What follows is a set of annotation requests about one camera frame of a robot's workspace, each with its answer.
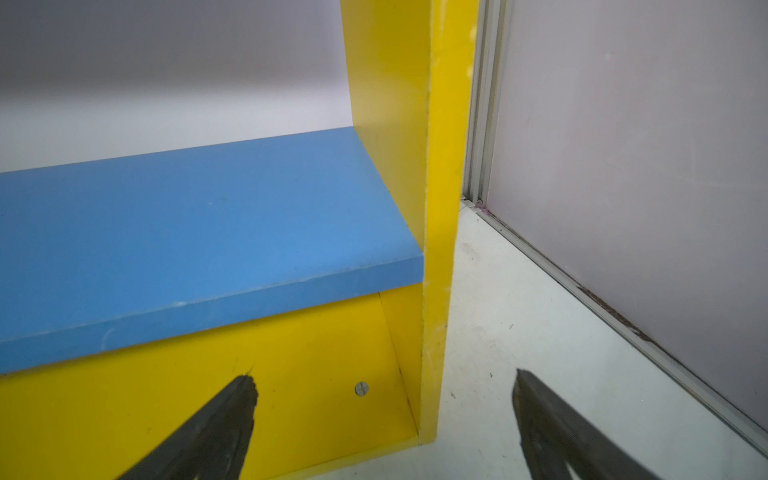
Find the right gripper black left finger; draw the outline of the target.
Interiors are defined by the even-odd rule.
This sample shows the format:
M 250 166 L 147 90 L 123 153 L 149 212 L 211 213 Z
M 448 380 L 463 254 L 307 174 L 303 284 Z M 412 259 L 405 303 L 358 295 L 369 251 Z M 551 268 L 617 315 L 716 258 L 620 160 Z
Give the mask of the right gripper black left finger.
M 123 479 L 238 479 L 254 429 L 258 391 L 235 377 Z

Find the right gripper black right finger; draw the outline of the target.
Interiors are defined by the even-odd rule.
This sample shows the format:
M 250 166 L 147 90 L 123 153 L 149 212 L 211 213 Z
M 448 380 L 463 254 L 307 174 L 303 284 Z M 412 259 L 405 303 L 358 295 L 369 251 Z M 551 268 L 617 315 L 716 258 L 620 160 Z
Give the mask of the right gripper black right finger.
M 533 479 L 655 479 L 556 392 L 519 369 L 512 406 Z

